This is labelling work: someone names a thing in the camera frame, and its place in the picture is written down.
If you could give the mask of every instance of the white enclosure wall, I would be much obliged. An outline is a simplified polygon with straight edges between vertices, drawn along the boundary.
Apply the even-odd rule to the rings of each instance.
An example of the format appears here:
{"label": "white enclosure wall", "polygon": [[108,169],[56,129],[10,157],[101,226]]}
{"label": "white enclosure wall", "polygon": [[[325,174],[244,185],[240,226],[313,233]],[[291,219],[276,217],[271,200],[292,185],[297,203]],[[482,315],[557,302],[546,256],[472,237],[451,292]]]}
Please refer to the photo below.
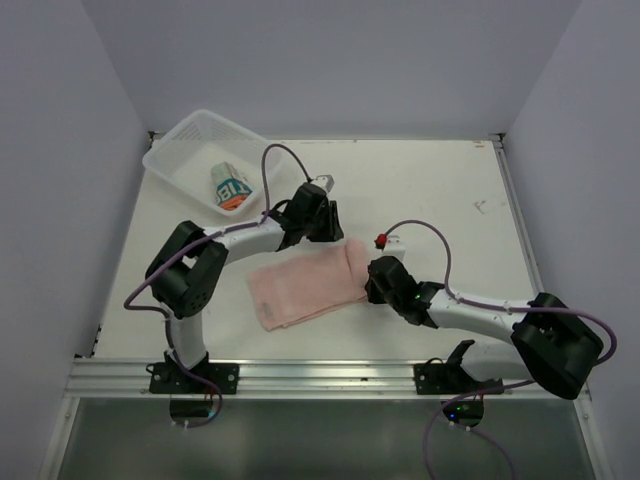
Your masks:
{"label": "white enclosure wall", "polygon": [[79,2],[3,2],[0,58],[0,478],[31,479],[91,350],[146,132]]}
{"label": "white enclosure wall", "polygon": [[637,1],[584,0],[507,135],[545,287],[618,333],[590,384],[619,479],[640,471],[639,24]]}
{"label": "white enclosure wall", "polygon": [[579,0],[83,0],[138,114],[264,135],[505,132]]}

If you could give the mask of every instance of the red connector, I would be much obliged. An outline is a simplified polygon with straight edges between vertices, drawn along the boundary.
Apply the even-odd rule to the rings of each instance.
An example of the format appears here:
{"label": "red connector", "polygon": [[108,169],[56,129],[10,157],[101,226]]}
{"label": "red connector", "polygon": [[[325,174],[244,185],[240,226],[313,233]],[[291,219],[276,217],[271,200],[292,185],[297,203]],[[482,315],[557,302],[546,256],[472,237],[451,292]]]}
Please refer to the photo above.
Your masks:
{"label": "red connector", "polygon": [[376,248],[378,250],[382,250],[387,244],[387,236],[384,233],[381,233],[380,235],[378,235],[378,237],[375,239],[373,243],[375,243]]}

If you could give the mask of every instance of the pink towel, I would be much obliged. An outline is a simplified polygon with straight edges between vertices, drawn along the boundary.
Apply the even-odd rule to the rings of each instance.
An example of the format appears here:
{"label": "pink towel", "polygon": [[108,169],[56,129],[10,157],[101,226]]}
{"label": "pink towel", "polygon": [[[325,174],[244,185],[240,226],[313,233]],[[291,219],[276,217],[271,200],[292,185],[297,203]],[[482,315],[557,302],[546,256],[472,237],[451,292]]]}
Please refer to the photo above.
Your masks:
{"label": "pink towel", "polygon": [[253,305],[266,330],[319,317],[365,298],[369,255],[360,240],[301,255],[249,275]]}

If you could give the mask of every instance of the plastic basket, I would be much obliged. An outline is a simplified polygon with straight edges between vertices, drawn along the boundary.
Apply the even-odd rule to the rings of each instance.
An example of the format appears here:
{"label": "plastic basket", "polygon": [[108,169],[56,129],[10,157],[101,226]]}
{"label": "plastic basket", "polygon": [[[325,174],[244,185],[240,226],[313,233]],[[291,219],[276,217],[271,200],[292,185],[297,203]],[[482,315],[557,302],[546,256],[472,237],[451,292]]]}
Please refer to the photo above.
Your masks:
{"label": "plastic basket", "polygon": [[[263,197],[260,162],[269,141],[208,110],[182,120],[142,159],[145,168],[221,215],[235,217]],[[211,168],[228,162],[243,173],[252,189],[235,210],[217,205]],[[269,152],[266,171],[271,180],[282,166],[282,153]]]}

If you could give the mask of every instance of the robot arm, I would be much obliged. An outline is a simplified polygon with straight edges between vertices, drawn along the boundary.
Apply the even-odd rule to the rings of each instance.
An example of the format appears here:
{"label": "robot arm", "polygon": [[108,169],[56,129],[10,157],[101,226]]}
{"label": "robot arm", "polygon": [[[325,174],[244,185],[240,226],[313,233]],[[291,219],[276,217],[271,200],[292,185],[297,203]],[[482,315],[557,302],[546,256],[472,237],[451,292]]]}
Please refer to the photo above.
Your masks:
{"label": "robot arm", "polygon": [[297,245],[303,238],[311,242],[335,242],[343,238],[337,205],[328,199],[333,187],[330,175],[317,177],[298,188],[282,212],[278,206],[254,222],[220,228],[200,228],[182,222],[171,234],[146,272],[149,278],[182,248],[221,233],[171,265],[152,284],[156,300],[169,311],[167,337],[182,364],[189,370],[208,360],[202,338],[202,310],[211,300],[225,265],[262,252],[277,252]]}
{"label": "robot arm", "polygon": [[[393,253],[386,252],[387,245]],[[379,248],[382,256],[369,265],[366,290],[370,303],[387,303],[412,325],[458,328],[504,342],[462,342],[444,365],[431,369],[437,371],[437,381],[446,383],[442,378],[446,376],[450,384],[473,390],[474,384],[482,386],[490,379],[533,379],[561,398],[578,396],[603,350],[600,337],[576,315],[520,311],[566,308],[557,297],[540,293],[529,301],[505,301],[462,295],[465,302],[498,308],[470,306],[450,296],[441,283],[416,282],[402,264],[404,252],[397,237],[393,242],[385,239]]]}

